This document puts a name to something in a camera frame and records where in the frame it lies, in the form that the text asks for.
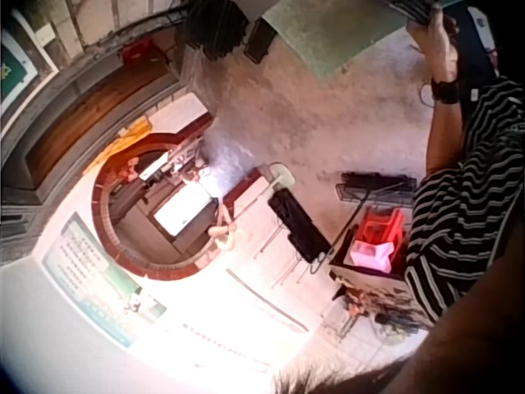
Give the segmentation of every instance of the concrete floor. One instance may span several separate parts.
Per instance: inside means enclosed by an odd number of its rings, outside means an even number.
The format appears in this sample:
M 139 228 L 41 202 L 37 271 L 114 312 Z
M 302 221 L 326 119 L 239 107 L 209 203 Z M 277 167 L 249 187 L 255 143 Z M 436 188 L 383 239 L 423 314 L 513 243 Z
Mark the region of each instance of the concrete floor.
M 318 80 L 278 37 L 259 65 L 237 50 L 203 57 L 189 87 L 216 116 L 206 141 L 212 165 L 231 179 L 283 162 L 292 192 L 331 241 L 353 209 L 334 189 L 344 171 L 421 178 L 431 121 L 418 90 L 422 55 L 398 30 L 326 80 Z

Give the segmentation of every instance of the green poster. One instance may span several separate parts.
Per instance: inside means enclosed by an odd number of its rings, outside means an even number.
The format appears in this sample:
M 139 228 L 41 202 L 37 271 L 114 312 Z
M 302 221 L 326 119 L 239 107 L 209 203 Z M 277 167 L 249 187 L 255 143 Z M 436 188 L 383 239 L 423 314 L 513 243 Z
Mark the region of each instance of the green poster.
M 27 71 L 11 51 L 2 45 L 2 101 L 22 82 Z
M 50 245 L 43 265 L 82 313 L 125 347 L 167 310 L 116 265 L 78 213 Z

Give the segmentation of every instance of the green sign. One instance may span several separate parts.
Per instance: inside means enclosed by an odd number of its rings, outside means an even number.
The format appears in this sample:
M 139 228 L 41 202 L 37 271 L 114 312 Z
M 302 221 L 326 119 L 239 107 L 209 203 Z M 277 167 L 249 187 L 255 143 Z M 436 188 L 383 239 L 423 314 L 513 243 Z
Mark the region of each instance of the green sign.
M 2 45 L 2 101 L 27 75 L 24 66 Z

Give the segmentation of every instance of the hand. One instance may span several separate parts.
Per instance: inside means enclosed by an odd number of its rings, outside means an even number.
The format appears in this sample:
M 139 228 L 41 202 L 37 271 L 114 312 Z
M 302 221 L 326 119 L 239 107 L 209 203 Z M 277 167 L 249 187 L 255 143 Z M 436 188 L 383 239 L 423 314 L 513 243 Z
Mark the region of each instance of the hand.
M 425 55 L 436 82 L 453 82 L 458 78 L 458 51 L 449 34 L 454 36 L 459 30 L 454 19 L 443 15 L 440 6 L 432 7 L 428 27 L 410 21 L 407 31 Z

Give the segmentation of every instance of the bright light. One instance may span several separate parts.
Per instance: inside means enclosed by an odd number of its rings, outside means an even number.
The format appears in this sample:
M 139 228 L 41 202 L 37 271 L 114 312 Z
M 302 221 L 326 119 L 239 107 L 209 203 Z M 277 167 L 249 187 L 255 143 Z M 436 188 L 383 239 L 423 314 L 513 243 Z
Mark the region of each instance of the bright light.
M 161 226 L 176 236 L 210 200 L 210 195 L 199 183 L 191 182 L 175 193 L 154 216 Z
M 160 167 L 167 163 L 169 152 L 165 152 L 160 158 L 151 163 L 144 171 L 139 175 L 140 179 L 143 181 L 148 180 L 148 178 L 155 173 Z

